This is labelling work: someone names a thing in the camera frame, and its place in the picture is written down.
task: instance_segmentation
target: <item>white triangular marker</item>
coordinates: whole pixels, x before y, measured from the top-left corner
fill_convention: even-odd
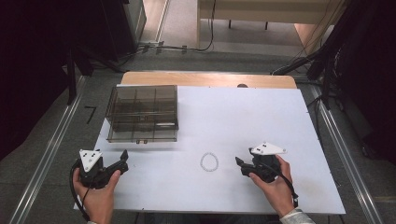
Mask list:
[[[79,151],[79,156],[81,157],[84,171],[89,172],[102,156],[102,152],[81,149]]]
[[[270,143],[263,142],[262,144],[251,149],[250,152],[257,155],[275,155],[284,154],[288,151],[285,148],[277,147]]]

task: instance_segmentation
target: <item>black cable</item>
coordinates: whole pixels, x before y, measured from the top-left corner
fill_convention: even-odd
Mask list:
[[[280,172],[276,171],[274,168],[272,168],[271,166],[265,164],[265,163],[260,163],[260,165],[265,166],[266,168],[268,168],[269,170],[271,170],[272,172],[274,172],[275,174],[277,174],[278,176],[282,177],[283,180],[285,180],[286,185],[288,185],[290,191],[291,191],[291,197],[293,198],[293,206],[296,208],[298,207],[298,195],[296,194],[296,192],[294,191],[294,186],[291,184],[291,182]]]
[[[326,6],[325,14],[324,14],[324,16],[322,17],[322,19],[320,20],[320,22],[318,23],[318,25],[317,25],[317,27],[315,28],[314,32],[312,32],[311,38],[310,38],[309,41],[307,42],[307,45],[306,45],[302,50],[300,50],[300,52],[298,52],[293,58],[291,58],[291,59],[289,60],[289,62],[288,62],[287,65],[283,65],[283,66],[277,68],[276,70],[274,70],[273,72],[271,72],[271,74],[273,74],[275,71],[277,71],[277,70],[279,70],[279,69],[281,69],[281,68],[283,68],[283,67],[287,67],[287,66],[293,64],[293,62],[295,62],[297,59],[299,59],[299,56],[303,53],[303,51],[304,51],[306,48],[308,48],[308,47],[311,46],[313,43],[315,43],[315,41],[317,41],[319,38],[321,38],[320,36],[318,36],[318,37],[316,37],[316,38],[311,42],[312,37],[313,37],[315,31],[318,29],[318,27],[320,26],[320,23],[323,21],[323,19],[325,18],[326,14],[327,14],[327,10],[328,10],[328,7],[329,7],[329,4],[330,4],[331,1],[332,1],[332,0],[329,0],[329,3],[328,3],[327,6]],[[335,11],[332,13],[332,15],[330,16],[329,20],[328,20],[327,23],[326,23],[326,26],[329,25],[330,21],[332,20],[332,17],[335,15],[335,12],[336,12],[336,10],[335,10]]]
[[[341,223],[343,223],[343,224],[345,224],[345,221],[344,221],[344,218],[343,218],[343,216],[341,216],[341,215],[338,215],[339,217],[340,217],[340,219],[341,219]]]
[[[306,69],[306,72],[308,72],[309,68],[306,67],[306,64],[304,64],[304,68]]]
[[[136,213],[136,216],[134,217],[134,224],[137,224],[137,220],[139,219],[140,213]]]
[[[282,224],[281,221],[266,221],[265,224]]]
[[[306,85],[314,85],[314,86],[319,86],[322,87],[323,85],[317,82],[312,82],[312,81],[296,81],[296,84],[306,84]]]
[[[88,222],[88,221],[90,221],[90,216],[88,216],[88,214],[85,212],[82,205],[79,203],[79,200],[78,200],[78,197],[77,197],[76,191],[74,189],[74,185],[73,185],[73,173],[78,168],[79,164],[80,164],[80,160],[76,160],[76,162],[73,164],[73,166],[70,170],[69,186],[70,186],[70,190],[72,191],[73,199],[75,200],[75,203],[76,203],[79,211],[82,213],[82,217],[84,217],[84,219]]]
[[[299,72],[299,71],[297,70],[297,68],[294,69],[294,71],[295,71],[296,73],[298,73],[298,74],[302,74],[301,72]]]
[[[306,105],[307,108],[309,108],[309,106],[311,106],[313,103],[315,103],[316,101],[320,100],[321,96],[318,96],[317,98],[315,98],[313,101],[311,101],[309,104]]]
[[[166,46],[166,45],[165,46],[150,46],[148,48],[138,49],[135,53],[127,55],[128,58],[124,62],[118,64],[117,66],[120,67],[120,66],[125,65],[127,62],[129,62],[129,60],[132,59],[133,56],[135,56],[136,54],[145,52],[145,50],[149,50],[149,49],[177,49],[177,50],[192,50],[192,51],[198,51],[198,52],[204,52],[204,51],[208,50],[213,45],[213,40],[214,40],[213,20],[215,19],[216,1],[217,0],[215,0],[213,3],[212,17],[211,17],[211,19],[208,19],[208,21],[210,21],[209,29],[211,32],[211,38],[210,38],[209,45],[205,49],[190,49],[190,48],[181,48],[181,47]]]
[[[81,206],[82,206],[82,207],[84,207],[84,201],[85,201],[85,198],[87,197],[88,191],[90,191],[90,188],[91,188],[91,186],[92,186],[92,183],[93,183],[93,177],[92,177],[90,186],[87,188],[87,191],[85,192],[84,197],[82,198],[82,201],[81,201]]]

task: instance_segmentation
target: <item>white tabletop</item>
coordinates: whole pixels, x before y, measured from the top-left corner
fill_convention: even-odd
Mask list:
[[[108,143],[104,125],[95,149],[105,166],[129,153],[129,171],[115,192],[115,208],[156,212],[271,214],[262,191],[236,165],[249,147],[267,141],[285,148],[299,205],[306,213],[344,214],[337,188],[299,90],[177,87],[177,142]],[[201,167],[206,152],[216,171]],[[212,156],[204,158],[213,168]]]

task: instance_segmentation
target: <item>metal rail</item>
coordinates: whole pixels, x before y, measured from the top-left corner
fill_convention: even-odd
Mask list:
[[[319,87],[311,87],[311,91],[315,98],[321,95]],[[364,215],[366,215],[367,221],[373,224],[384,223],[380,214],[378,213],[378,210],[376,209],[374,200],[367,189],[363,178],[361,177],[361,173],[349,153],[349,148],[347,147],[344,137],[341,135],[341,132],[338,129],[334,117],[332,116],[332,111],[327,110],[326,106],[323,103],[320,103],[320,113],[324,118],[324,121],[330,132],[338,155],[344,164],[346,174],[352,183],[352,187],[355,190],[356,196],[361,203],[361,208],[364,212]]]
[[[85,87],[85,77],[81,76],[78,85],[77,85],[77,96],[75,101],[69,105],[62,115],[62,118],[56,128],[53,136],[49,140],[47,144],[46,151],[44,152],[43,157],[41,158],[40,163],[37,165],[35,172],[27,184],[23,194],[20,198],[17,208],[15,209],[9,223],[24,223],[26,220],[30,209],[32,208],[33,202],[41,188],[41,185],[44,182],[44,179],[47,175],[47,172],[53,162],[53,159],[58,151],[59,145],[62,143],[62,139],[64,138],[64,134],[70,124],[71,119],[73,118],[76,109],[78,107],[78,103],[81,99],[82,91]]]
[[[169,8],[169,0],[166,0],[165,5],[163,7],[163,14],[161,15],[160,25],[158,26],[157,34],[155,35],[155,41],[159,42],[161,38],[161,34],[163,33],[163,24],[165,23],[165,17],[168,13]]]

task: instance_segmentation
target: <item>hand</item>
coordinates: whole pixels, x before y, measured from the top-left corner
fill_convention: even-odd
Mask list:
[[[102,189],[90,189],[84,200],[84,207],[92,222],[98,224],[110,223],[114,207],[114,188],[120,179],[120,171],[114,172],[108,184]],[[73,173],[73,185],[82,200],[88,188],[79,181],[79,168]]]
[[[290,181],[290,183],[292,183],[289,163],[284,161],[278,155],[276,155],[276,157],[279,160],[280,170],[282,171],[283,176],[285,176]],[[270,202],[271,206],[273,206],[273,208],[276,210],[277,214],[280,217],[285,216],[287,213],[294,209],[291,191],[282,177],[279,176],[275,181],[271,183],[265,183],[253,173],[250,173],[249,176],[253,180],[253,182],[260,189],[262,189],[262,191],[264,191],[265,197],[268,199],[268,202]]]

